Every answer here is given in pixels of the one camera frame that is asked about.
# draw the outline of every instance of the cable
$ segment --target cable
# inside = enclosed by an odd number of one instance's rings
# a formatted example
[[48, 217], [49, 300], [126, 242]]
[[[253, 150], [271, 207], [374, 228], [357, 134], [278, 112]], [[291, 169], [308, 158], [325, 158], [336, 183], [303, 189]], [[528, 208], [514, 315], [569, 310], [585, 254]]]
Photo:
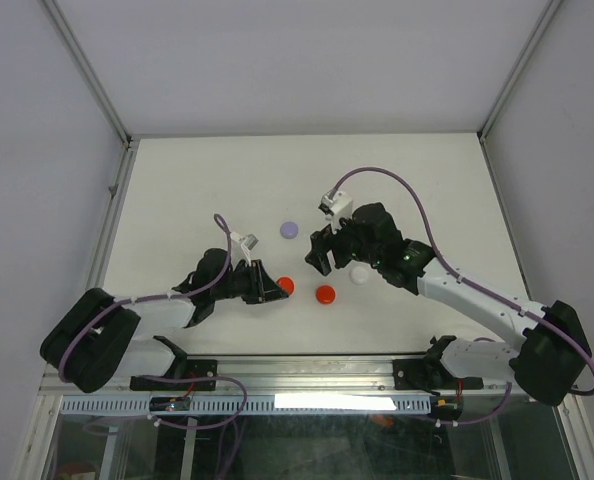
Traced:
[[[455, 270], [453, 267], [450, 266], [450, 264], [446, 261], [444, 256], [439, 251], [439, 247], [437, 246], [437, 243], [435, 242], [435, 237], [433, 236], [433, 233], [430, 229], [430, 222], [428, 221], [428, 215], [426, 215], [426, 210], [424, 210], [424, 206], [422, 205], [421, 200], [419, 199], [419, 197], [417, 196], [417, 194], [415, 193], [413, 188], [408, 184], [408, 182], [406, 182], [406, 180], [401, 178], [399, 175], [397, 175], [389, 170], [386, 170], [384, 168], [380, 168], [380, 167], [356, 168], [354, 170], [351, 170], [350, 172], [348, 172], [346, 175], [344, 175], [343, 177], [341, 177], [339, 179], [339, 181], [335, 184], [335, 186], [333, 187], [333, 189], [331, 191], [331, 197], [332, 197], [332, 195], [334, 195], [337, 192], [337, 190], [339, 190], [339, 187], [341, 187], [341, 185], [346, 180], [348, 180], [353, 175], [356, 175], [356, 174], [362, 173], [362, 172], [382, 173], [384, 175], [389, 176], [390, 178], [393, 178], [394, 180], [399, 182], [406, 190], [408, 190], [408, 193], [410, 193], [413, 200], [415, 201], [415, 204], [417, 205], [417, 208], [421, 215], [421, 219], [424, 222], [424, 229], [426, 230], [426, 235], [428, 235], [428, 240], [430, 241], [430, 245], [431, 245], [433, 251], [435, 252], [435, 256], [437, 257], [437, 260], [439, 260], [439, 263], [442, 265], [442, 267], [444, 267], [446, 269], [446, 271], [448, 273], [450, 273], [451, 276], [459, 279], [462, 283], [468, 285], [470, 288], [473, 288], [474, 290], [477, 290], [480, 293], [483, 293], [487, 297], [492, 298], [493, 300], [496, 300], [503, 305], [506, 305], [508, 308], [511, 308], [511, 309], [515, 310], [516, 312], [522, 313], [526, 317], [537, 322], [539, 325], [542, 325], [543, 327], [547, 328], [551, 332], [558, 335], [562, 340], [564, 340], [568, 345], [570, 345], [570, 347], [575, 351], [575, 353], [577, 353], [577, 355], [579, 355], [584, 360], [584, 362], [586, 362], [586, 365], [588, 365], [588, 368], [590, 369], [590, 371], [593, 375], [593, 378], [594, 378], [594, 361], [593, 361], [593, 359], [590, 358], [590, 356], [586, 353], [586, 351], [583, 348], [581, 348], [579, 346], [579, 344], [572, 337], [570, 337], [566, 332], [557, 328], [555, 325], [552, 325], [547, 320], [544, 320], [543, 318], [539, 318], [539, 316], [535, 315], [534, 313], [532, 313], [530, 311], [523, 312], [521, 305], [519, 305], [511, 300], [508, 300], [507, 298], [502, 297], [501, 295], [487, 289], [486, 287], [478, 284], [477, 282], [474, 282], [468, 278], [462, 277], [461, 274], [459, 272], [457, 272], [457, 270]], [[573, 395], [591, 396], [591, 395], [594, 395], [594, 386], [593, 386], [593, 388], [591, 388], [590, 390], [587, 390], [587, 391], [571, 389], [569, 393], [571, 393]]]
[[233, 426], [235, 427], [235, 444], [233, 445], [230, 455], [228, 456], [228, 460], [221, 469], [221, 472], [219, 472], [219, 474], [215, 476], [215, 480], [224, 480], [226, 478], [226, 475], [228, 475], [230, 467], [235, 461], [235, 457], [237, 456], [237, 452], [239, 451], [241, 442], [244, 439], [244, 432], [246, 431], [246, 420], [244, 420], [241, 425], [241, 431], [239, 430], [239, 427], [237, 427], [237, 422], [233, 422]]
[[232, 378], [232, 377], [221, 377], [221, 376], [217, 375], [217, 376], [213, 376], [213, 377], [196, 377], [196, 378], [162, 378], [162, 377], [154, 377], [154, 376], [146, 375], [146, 376], [143, 376], [140, 378], [144, 378], [146, 380], [150, 380], [153, 382], [161, 382], [161, 383], [192, 383], [192, 384], [195, 384], [195, 383], [201, 383], [201, 382], [215, 382], [215, 381], [234, 383], [241, 390], [243, 399], [241, 401], [241, 405], [239, 406], [239, 408], [230, 417], [226, 418], [225, 420], [222, 420], [221, 422], [211, 423], [210, 425], [187, 425], [187, 426], [177, 425], [176, 423], [169, 422], [167, 420], [162, 419], [161, 417], [158, 417], [156, 415], [149, 413], [148, 415], [137, 415], [137, 416], [129, 416], [129, 417], [127, 416], [127, 417], [97, 418], [91, 422], [86, 423], [82, 427], [82, 430], [86, 433], [95, 435], [97, 437], [110, 437], [110, 436], [116, 435], [116, 432], [108, 432], [108, 431], [99, 432], [99, 431], [96, 431], [95, 429], [98, 427], [111, 426], [111, 425], [107, 425], [108, 423], [134, 421], [134, 420], [138, 420], [138, 419], [142, 419], [142, 418], [149, 418], [149, 419], [154, 418], [156, 426], [165, 425], [167, 427], [173, 427], [178, 430], [193, 430], [193, 431], [210, 430], [213, 428], [225, 427], [229, 423], [233, 422], [237, 417], [239, 417], [241, 412], [243, 412], [244, 408], [246, 408], [246, 403], [248, 402], [248, 391], [246, 390], [246, 387], [239, 380]]
[[502, 410], [504, 410], [506, 408], [506, 406], [508, 405], [508, 402], [510, 401], [510, 394], [511, 394], [512, 390], [513, 390], [513, 384], [511, 382], [508, 382], [506, 384], [506, 390], [504, 392], [504, 396], [501, 399], [501, 402], [499, 403], [499, 405], [497, 405], [490, 413], [487, 413], [483, 417], [475, 418], [473, 420], [464, 420], [463, 422], [458, 422], [458, 421], [449, 421], [449, 420], [439, 420], [439, 419], [430, 418], [430, 417], [414, 417], [414, 418], [417, 418], [419, 420], [433, 422], [435, 424], [439, 423], [440, 425], [449, 425], [449, 426], [455, 426], [455, 427], [457, 427], [459, 425], [476, 425], [478, 423], [485, 422], [485, 421], [490, 420], [491, 418], [499, 415], [502, 412]]
[[117, 301], [117, 302], [113, 303], [112, 305], [110, 305], [109, 307], [102, 310], [99, 314], [97, 314], [95, 316], [95, 318], [93, 318], [88, 323], [88, 325], [86, 325], [84, 328], [82, 328], [82, 330], [77, 335], [75, 335], [75, 338], [73, 338], [73, 340], [70, 342], [68, 347], [66, 347], [66, 350], [64, 351], [64, 354], [62, 355], [61, 360], [59, 360], [59, 368], [58, 368], [59, 378], [62, 382], [66, 382], [66, 383], [68, 382], [68, 379], [66, 378], [66, 375], [65, 375], [65, 369], [66, 369], [66, 364], [68, 363], [68, 359], [70, 358], [70, 356], [73, 353], [73, 350], [75, 350], [75, 348], [77, 347], [79, 342], [81, 342], [81, 340], [86, 335], [88, 335], [90, 330], [95, 328], [95, 326], [97, 324], [99, 324], [104, 319], [104, 317], [106, 315], [108, 315], [109, 313], [111, 313], [112, 311], [116, 310], [117, 308], [119, 308], [123, 305], [128, 305], [131, 303], [144, 303], [144, 302], [153, 302], [153, 301], [157, 301], [157, 300], [190, 298], [194, 295], [197, 295], [198, 293], [209, 290], [214, 285], [216, 285], [217, 282], [219, 282], [219, 280], [221, 280], [221, 277], [224, 276], [224, 274], [228, 270], [228, 267], [230, 267], [230, 256], [231, 256], [231, 252], [232, 252], [232, 242], [230, 239], [230, 229], [228, 228], [228, 224], [226, 223], [226, 220], [224, 220], [224, 217], [222, 217], [221, 215], [216, 213], [213, 216], [213, 219], [215, 220], [215, 223], [217, 224], [217, 226], [226, 234], [226, 243], [227, 243], [227, 247], [228, 247], [227, 252], [226, 252], [226, 259], [224, 260], [224, 266], [221, 268], [221, 270], [217, 274], [217, 276], [214, 279], [212, 279], [210, 282], [208, 282], [206, 285], [204, 285], [203, 287], [200, 287], [197, 290], [193, 290], [188, 293], [180, 293], [177, 295], [170, 295], [170, 296], [166, 293], [163, 293], [163, 294], [158, 294], [158, 295], [147, 295], [145, 297], [139, 297], [136, 299], [125, 299], [125, 300]]
[[143, 376], [140, 378], [145, 378], [146, 380], [151, 380], [153, 382], [161, 382], [161, 383], [199, 383], [199, 382], [221, 381], [221, 382], [234, 383], [235, 385], [237, 385], [239, 387], [239, 389], [241, 390], [242, 396], [244, 397], [242, 399], [241, 405], [239, 406], [239, 408], [237, 408], [235, 413], [233, 413], [227, 419], [222, 420], [221, 422], [212, 423], [210, 425], [186, 425], [186, 426], [184, 426], [184, 425], [177, 425], [175, 423], [168, 422], [156, 415], [151, 415], [156, 420], [155, 424], [157, 424], [157, 422], [159, 422], [159, 424], [161, 424], [161, 425], [166, 425], [167, 427], [176, 428], [178, 430], [193, 430], [193, 431], [210, 430], [211, 428], [219, 428], [219, 427], [223, 427], [224, 425], [228, 425], [230, 422], [235, 420], [241, 414], [241, 412], [244, 411], [244, 408], [246, 408], [246, 402], [248, 402], [248, 391], [246, 390], [246, 387], [239, 380], [237, 380], [236, 378], [232, 378], [232, 377], [220, 377], [217, 375], [214, 377], [197, 377], [197, 378], [162, 378], [162, 377], [153, 377], [150, 375], [146, 375], [146, 376]]

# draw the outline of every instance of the white light strip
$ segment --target white light strip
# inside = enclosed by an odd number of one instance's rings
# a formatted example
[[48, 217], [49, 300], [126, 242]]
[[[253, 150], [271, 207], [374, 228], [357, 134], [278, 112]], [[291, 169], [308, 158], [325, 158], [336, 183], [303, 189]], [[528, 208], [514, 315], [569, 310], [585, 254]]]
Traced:
[[324, 393], [278, 393], [275, 408], [309, 408], [329, 410], [397, 410], [390, 397], [363, 397]]

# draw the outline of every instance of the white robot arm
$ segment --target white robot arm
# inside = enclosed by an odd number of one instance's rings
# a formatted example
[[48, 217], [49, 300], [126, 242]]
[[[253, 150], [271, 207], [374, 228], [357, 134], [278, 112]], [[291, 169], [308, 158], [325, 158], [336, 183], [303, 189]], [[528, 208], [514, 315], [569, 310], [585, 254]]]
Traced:
[[[427, 359], [435, 377], [515, 382], [548, 405], [558, 405], [573, 389], [587, 363], [578, 350], [587, 358], [591, 353], [572, 307], [559, 301], [546, 307], [474, 281], [431, 246], [404, 239], [381, 203], [353, 211], [352, 198], [337, 190], [324, 195], [319, 209], [329, 225], [311, 235], [306, 262], [322, 275], [331, 271], [329, 253], [335, 268], [351, 260], [367, 263], [391, 285], [448, 305], [504, 340], [478, 342], [445, 336], [434, 341]], [[575, 345], [566, 343], [556, 330]]]

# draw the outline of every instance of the metal frame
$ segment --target metal frame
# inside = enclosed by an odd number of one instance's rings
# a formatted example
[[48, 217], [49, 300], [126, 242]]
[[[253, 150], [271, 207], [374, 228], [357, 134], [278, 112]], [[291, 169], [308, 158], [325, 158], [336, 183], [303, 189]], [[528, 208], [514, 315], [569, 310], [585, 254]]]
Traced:
[[[87, 288], [90, 288], [100, 285], [106, 272], [123, 201], [130, 181], [138, 142], [131, 142], [130, 133], [120, 119], [90, 61], [77, 41], [66, 17], [58, 5], [58, 0], [38, 1], [44, 8], [57, 35], [64, 43], [93, 98], [124, 146], [124, 152], [118, 166], [115, 181], [113, 185], [109, 186], [111, 195], [104, 214], [99, 238], [92, 255], [86, 282]], [[503, 198], [498, 192], [494, 171], [490, 167], [486, 154], [486, 138], [502, 113], [504, 106], [511, 98], [518, 80], [521, 78], [536, 48], [563, 3], [564, 0], [550, 0], [546, 5], [479, 132], [482, 150], [486, 157], [491, 180], [497, 192], [513, 248], [515, 248], [515, 244], [510, 225], [507, 221], [506, 208]], [[521, 270], [522, 264], [516, 249], [515, 255]], [[317, 389], [331, 392], [393, 395], [396, 391], [394, 390], [390, 362], [393, 358], [404, 357], [406, 356], [337, 355], [318, 357], [218, 356], [211, 358], [217, 358], [219, 360], [220, 373], [240, 378], [250, 388], [251, 393], [270, 394], [277, 391]], [[339, 373], [341, 371], [339, 366], [342, 364], [345, 372], [343, 374]], [[310, 370], [308, 373], [304, 373], [304, 369]], [[503, 385], [487, 384], [485, 390], [480, 392], [465, 392], [465, 395], [489, 395], [491, 393], [490, 390], [498, 388], [502, 389]], [[100, 390], [100, 393], [120, 393], [127, 396], [135, 395], [134, 392], [128, 390], [127, 379], [113, 379], [106, 387]], [[218, 384], [217, 393], [231, 394], [233, 392], [228, 387]], [[70, 385], [62, 384], [52, 367], [46, 369], [39, 396], [33, 410], [31, 425], [24, 440], [24, 449], [15, 464], [14, 478], [41, 478], [46, 459], [50, 452], [50, 441], [57, 425], [56, 412], [61, 407], [64, 395], [76, 394], [80, 394], [80, 392]], [[515, 392], [515, 394], [521, 395], [523, 392]], [[568, 441], [571, 457], [574, 460], [579, 478], [594, 480], [594, 434], [582, 400], [576, 397], [566, 398], [564, 403], [559, 407], [558, 413], [562, 436]], [[500, 448], [503, 450], [503, 445], [499, 444], [498, 441], [500, 438], [495, 440], [494, 431], [491, 430], [491, 432], [493, 439], [492, 448], [497, 452], [498, 457], [500, 454], [505, 455], [505, 452], [500, 451]], [[500, 475], [501, 478], [507, 478], [505, 471], [501, 471]]]
[[62, 399], [61, 395], [37, 397], [31, 422], [24, 438], [23, 450], [15, 462], [11, 478], [15, 480], [42, 478], [57, 426]]
[[513, 68], [510, 70], [506, 81], [504, 82], [504, 86], [502, 87], [499, 95], [495, 99], [493, 103], [493, 107], [491, 108], [488, 116], [486, 117], [486, 121], [482, 125], [479, 131], [479, 137], [485, 139], [488, 137], [488, 134], [492, 130], [495, 122], [501, 115], [504, 106], [510, 99], [515, 87], [517, 86], [517, 82], [521, 78], [522, 74], [524, 73], [528, 62], [532, 58], [533, 54], [537, 50], [537, 47], [541, 43], [542, 39], [544, 38], [544, 34], [548, 31], [553, 19], [557, 15], [557, 12], [560, 10], [564, 0], [549, 0], [548, 4], [542, 11], [537, 23], [533, 27], [532, 32], [528, 37], [528, 40], [524, 44]]
[[79, 74], [86, 83], [86, 86], [88, 87], [88, 90], [90, 90], [95, 102], [97, 102], [97, 105], [99, 105], [99, 108], [106, 117], [106, 120], [108, 120], [108, 123], [110, 123], [112, 126], [113, 130], [121, 140], [121, 143], [126, 148], [128, 148], [130, 144], [130, 134], [128, 134], [124, 123], [121, 121], [121, 118], [119, 118], [119, 115], [110, 101], [110, 98], [108, 98], [106, 90], [99, 81], [99, 77], [95, 73], [95, 70], [86, 57], [84, 50], [77, 41], [77, 38], [70, 28], [64, 13], [57, 4], [57, 1], [39, 0], [39, 3], [46, 12], [46, 16], [55, 28], [57, 36], [66, 47], [66, 50], [70, 54], [70, 58], [75, 64], [75, 67], [77, 67]]

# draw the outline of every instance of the white table surface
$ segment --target white table surface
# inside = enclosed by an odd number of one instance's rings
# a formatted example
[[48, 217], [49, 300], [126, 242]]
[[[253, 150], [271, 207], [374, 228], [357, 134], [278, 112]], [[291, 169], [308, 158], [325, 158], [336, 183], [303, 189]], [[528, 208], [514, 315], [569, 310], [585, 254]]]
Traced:
[[[290, 276], [285, 301], [218, 302], [202, 324], [168, 332], [194, 354], [391, 353], [426, 350], [433, 336], [492, 334], [441, 304], [395, 289], [376, 273], [362, 286], [350, 266], [322, 277], [304, 262], [309, 235], [325, 226], [323, 193], [347, 171], [388, 168], [407, 179], [428, 212], [439, 247], [455, 265], [511, 293], [525, 293], [475, 134], [145, 139], [121, 212], [104, 288], [114, 295], [161, 293], [177, 285], [203, 252], [224, 247], [213, 223], [254, 233], [253, 250], [273, 278]], [[374, 173], [344, 184], [355, 208], [381, 201], [404, 237], [426, 241], [416, 207], [392, 179]], [[283, 239], [293, 221], [300, 232]], [[330, 284], [332, 305], [315, 299]]]

